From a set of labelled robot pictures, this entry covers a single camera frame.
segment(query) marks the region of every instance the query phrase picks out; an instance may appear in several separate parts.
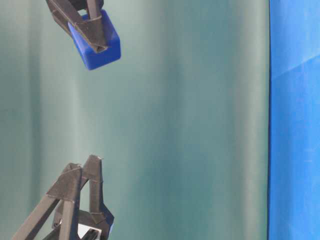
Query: small blue object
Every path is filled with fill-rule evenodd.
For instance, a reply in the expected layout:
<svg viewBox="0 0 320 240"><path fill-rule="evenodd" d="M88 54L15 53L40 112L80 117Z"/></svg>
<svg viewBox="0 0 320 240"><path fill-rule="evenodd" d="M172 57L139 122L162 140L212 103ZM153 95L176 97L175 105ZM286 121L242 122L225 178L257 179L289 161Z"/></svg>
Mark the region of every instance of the small blue object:
<svg viewBox="0 0 320 240"><path fill-rule="evenodd" d="M74 44L76 45L76 48L78 49L82 57L84 65L89 70L93 70L103 65L114 62L120 59L121 57L120 38L113 24L111 23L106 11L101 10L101 14L102 14L103 26L111 26L112 34L111 34L111 39L107 42L108 49L99 53L95 53L92 47L90 47L86 42L86 40L83 39L81 34L72 26L72 24L68 23ZM82 16L82 18L84 20L87 20L89 17L86 14Z"/></svg>

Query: teal fabric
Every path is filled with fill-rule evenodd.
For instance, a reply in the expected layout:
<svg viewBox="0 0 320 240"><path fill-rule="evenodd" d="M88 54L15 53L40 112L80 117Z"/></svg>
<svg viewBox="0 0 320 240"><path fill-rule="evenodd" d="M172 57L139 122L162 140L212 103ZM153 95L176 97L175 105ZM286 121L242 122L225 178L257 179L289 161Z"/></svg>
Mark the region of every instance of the teal fabric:
<svg viewBox="0 0 320 240"><path fill-rule="evenodd" d="M92 153L110 239L267 239L268 1L105 1L122 59L94 71L45 1L3 8L3 239Z"/></svg>

